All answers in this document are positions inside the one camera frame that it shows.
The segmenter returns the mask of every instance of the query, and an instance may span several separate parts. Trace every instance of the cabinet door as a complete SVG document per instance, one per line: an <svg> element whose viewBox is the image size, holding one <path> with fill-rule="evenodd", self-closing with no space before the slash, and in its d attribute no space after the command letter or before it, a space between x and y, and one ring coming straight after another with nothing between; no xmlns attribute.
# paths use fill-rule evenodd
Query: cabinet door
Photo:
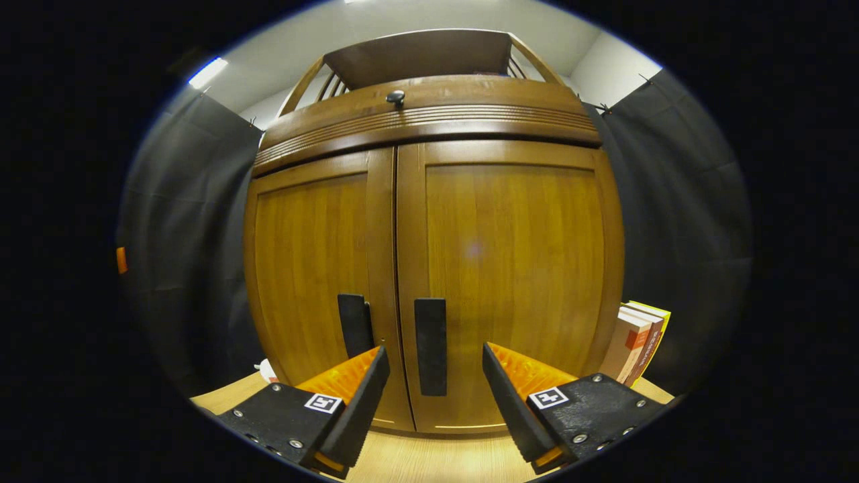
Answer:
<svg viewBox="0 0 859 483"><path fill-rule="evenodd" d="M278 379L297 385L347 360L337 295L363 295L391 366L375 424L414 431L394 286L393 148L254 180L245 216L251 310Z"/></svg>
<svg viewBox="0 0 859 483"><path fill-rule="evenodd" d="M504 140L401 146L399 303L417 430L506 429L481 368L486 341L575 376L597 371L623 257L617 189L601 150ZM437 356L418 351L417 339L440 333L416 334L414 301L423 297L446 303L445 395L422 394L418 355ZM439 318L431 312L430 324Z"/></svg>

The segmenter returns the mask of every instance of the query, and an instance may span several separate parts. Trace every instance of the gray curtain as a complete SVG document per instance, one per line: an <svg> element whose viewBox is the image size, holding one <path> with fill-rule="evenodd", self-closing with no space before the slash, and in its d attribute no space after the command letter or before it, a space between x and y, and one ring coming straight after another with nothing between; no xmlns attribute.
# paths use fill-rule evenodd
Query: gray curtain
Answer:
<svg viewBox="0 0 859 483"><path fill-rule="evenodd" d="M131 165L117 246L123 284L155 355L186 396L254 371L265 356L245 288L242 223L262 132L184 88Z"/></svg>
<svg viewBox="0 0 859 483"><path fill-rule="evenodd" d="M645 377L683 394L724 351L749 283L752 219L740 167L704 106L666 70L610 112L585 107L618 183L623 299L672 312Z"/></svg>

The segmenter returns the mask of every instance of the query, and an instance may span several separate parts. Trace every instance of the book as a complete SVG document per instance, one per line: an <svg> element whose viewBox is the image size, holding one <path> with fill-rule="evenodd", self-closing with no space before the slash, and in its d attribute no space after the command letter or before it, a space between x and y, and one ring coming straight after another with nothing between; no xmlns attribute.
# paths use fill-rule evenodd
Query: book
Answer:
<svg viewBox="0 0 859 483"><path fill-rule="evenodd" d="M618 310L618 321L600 372L623 383L641 355L651 325L651 322Z"/></svg>
<svg viewBox="0 0 859 483"><path fill-rule="evenodd" d="M642 312L647 312L648 314L655 315L657 317L661 317L664 322L662 322L659 333L655 335L655 343L652 346L652 349L645 352L642 358L643 364L641 364L641 371L637 373L637 376L627 377L628 384L626 384L630 388L634 388L636 386L636 382L644 375L644 371L647 370L647 366L650 365L650 361L653 360L653 356L656 354L656 351L659 350L659 344L662 342L662 338L665 335L665 331L668 329L668 320L671 318L671 312L663 309L658 309L656 307L651 307L650 305L629 301L625 304L627 307L632 309L638 309Z"/></svg>
<svg viewBox="0 0 859 483"><path fill-rule="evenodd" d="M653 356L656 342L662 333L662 325L665 324L665 319L637 309L626 303L621 304L620 310L652 324L650 326L650 333L648 334L647 341L644 343L644 348L638 356L638 360L632 366L630 374L624 380L624 385L630 387L634 381L637 381L638 378L641 377L641 374L644 372L644 366L647 365L647 362L649 362L650 358Z"/></svg>

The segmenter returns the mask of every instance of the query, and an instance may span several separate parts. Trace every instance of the ceiling light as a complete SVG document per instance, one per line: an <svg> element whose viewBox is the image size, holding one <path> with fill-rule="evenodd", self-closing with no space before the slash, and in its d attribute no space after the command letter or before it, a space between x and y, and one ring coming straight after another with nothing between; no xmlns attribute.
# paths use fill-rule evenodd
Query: ceiling light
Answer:
<svg viewBox="0 0 859 483"><path fill-rule="evenodd" d="M223 70L224 67L227 66L227 61L222 58L216 58L215 60L209 62L200 72L198 72L194 77L188 80L188 83L191 84L195 89L200 89L210 80L212 77L216 76L218 72Z"/></svg>

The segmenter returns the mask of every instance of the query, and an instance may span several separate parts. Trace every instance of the wooden floor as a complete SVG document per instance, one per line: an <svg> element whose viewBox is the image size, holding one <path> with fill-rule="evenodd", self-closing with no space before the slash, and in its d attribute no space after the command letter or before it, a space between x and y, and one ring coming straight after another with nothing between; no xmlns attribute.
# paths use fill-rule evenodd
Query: wooden floor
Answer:
<svg viewBox="0 0 859 483"><path fill-rule="evenodd" d="M191 398L195 404L221 414L254 395L268 384L255 372L228 386ZM673 397L641 379L636 391L660 403ZM522 460L509 434L481 439L458 437L404 437L370 431L348 483L378 481L458 483L486 481L521 483L535 478L531 465Z"/></svg>

